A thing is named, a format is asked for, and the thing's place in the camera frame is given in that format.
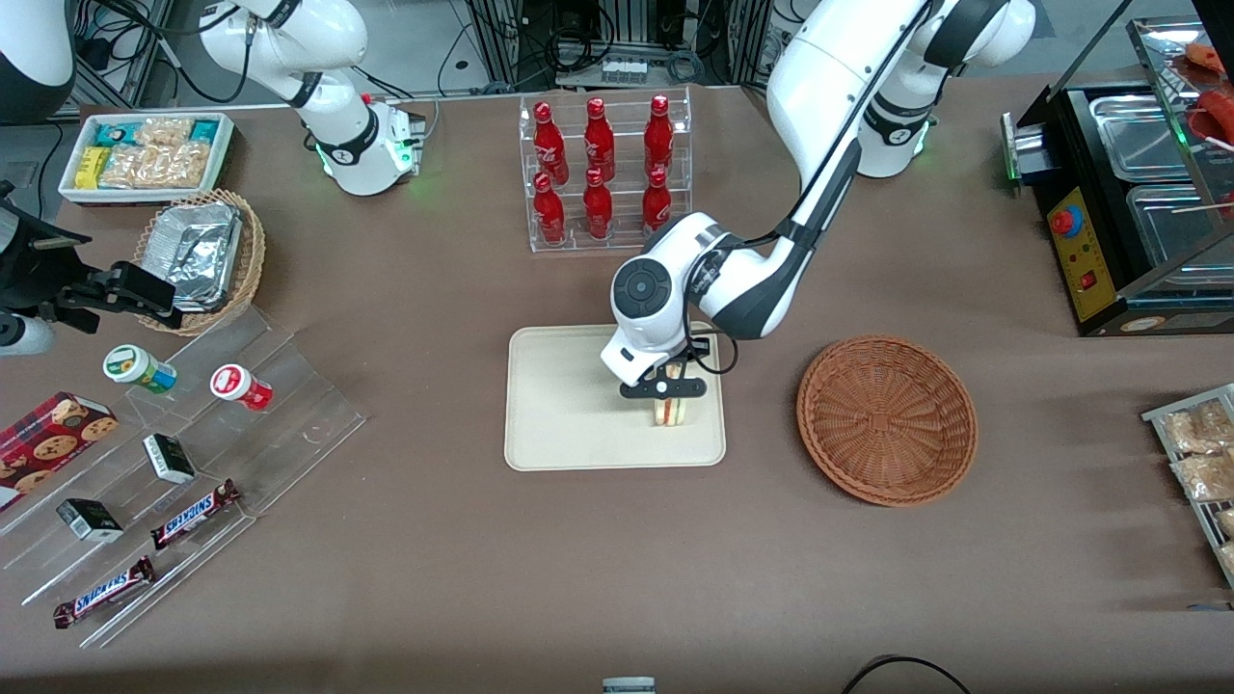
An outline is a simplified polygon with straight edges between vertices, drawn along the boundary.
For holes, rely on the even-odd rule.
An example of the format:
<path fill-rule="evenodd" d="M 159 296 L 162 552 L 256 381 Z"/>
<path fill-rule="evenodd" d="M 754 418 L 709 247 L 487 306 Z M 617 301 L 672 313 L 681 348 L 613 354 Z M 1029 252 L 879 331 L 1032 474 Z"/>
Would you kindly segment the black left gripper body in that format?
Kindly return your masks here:
<path fill-rule="evenodd" d="M 707 363 L 712 353 L 712 341 L 710 335 L 689 335 L 689 338 L 669 361 L 665 362 L 665 377 L 670 382 L 682 382 L 691 373 L 712 373 L 712 366 Z"/>

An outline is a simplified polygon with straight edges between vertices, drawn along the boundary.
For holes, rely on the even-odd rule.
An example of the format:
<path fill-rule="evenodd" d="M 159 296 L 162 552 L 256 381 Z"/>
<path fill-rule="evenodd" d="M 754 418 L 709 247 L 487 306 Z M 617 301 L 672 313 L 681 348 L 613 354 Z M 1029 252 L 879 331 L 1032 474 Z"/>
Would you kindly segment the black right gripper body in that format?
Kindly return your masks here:
<path fill-rule="evenodd" d="M 2 220 L 12 220 L 12 233 L 2 241 L 1 307 L 22 316 L 39 316 L 67 286 L 88 279 L 90 269 L 77 247 L 93 242 L 77 233 L 44 224 L 9 201 L 10 183 L 1 185 Z"/>

